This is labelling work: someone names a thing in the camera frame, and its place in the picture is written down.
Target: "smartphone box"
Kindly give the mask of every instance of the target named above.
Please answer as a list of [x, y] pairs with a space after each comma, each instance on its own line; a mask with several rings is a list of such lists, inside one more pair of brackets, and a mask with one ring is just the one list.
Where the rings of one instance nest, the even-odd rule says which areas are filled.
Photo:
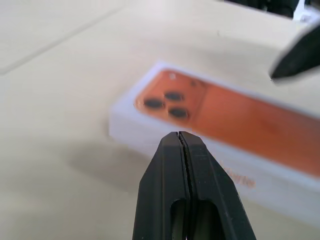
[[[206, 83], [252, 96], [250, 92], [202, 77], [164, 62], [157, 63], [134, 87], [125, 93], [111, 108], [109, 134], [115, 140], [151, 158], [162, 137], [170, 132], [187, 131], [201, 137], [208, 150], [233, 179], [239, 193], [264, 207], [320, 228], [320, 178], [294, 169], [272, 159], [254, 154], [243, 148], [227, 144], [214, 137], [166, 121], [141, 111], [137, 99], [149, 88], [159, 72], [171, 70], [201, 79]], [[282, 105], [259, 98], [266, 103]]]

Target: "table surface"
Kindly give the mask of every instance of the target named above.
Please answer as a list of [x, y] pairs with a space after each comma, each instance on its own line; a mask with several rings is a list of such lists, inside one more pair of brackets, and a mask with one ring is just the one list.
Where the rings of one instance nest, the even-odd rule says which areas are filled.
[[[25, 33], [23, 22], [14, 30], [1, 25], [8, 38], [29, 40], [6, 45], [1, 62], [2, 240], [131, 239], [139, 181], [150, 160], [109, 138], [108, 111], [158, 60], [320, 115], [316, 72], [282, 86], [268, 77], [304, 25], [208, 0], [82, 2], [92, 9], [77, 24], [68, 23], [75, 14], [69, 8], [51, 10], [57, 19], [51, 27], [68, 25], [66, 34], [49, 37], [43, 27]], [[40, 24], [47, 9], [34, 8], [43, 11], [30, 16]], [[47, 47], [39, 51], [41, 41]], [[319, 229], [243, 204], [258, 240], [319, 239]]]

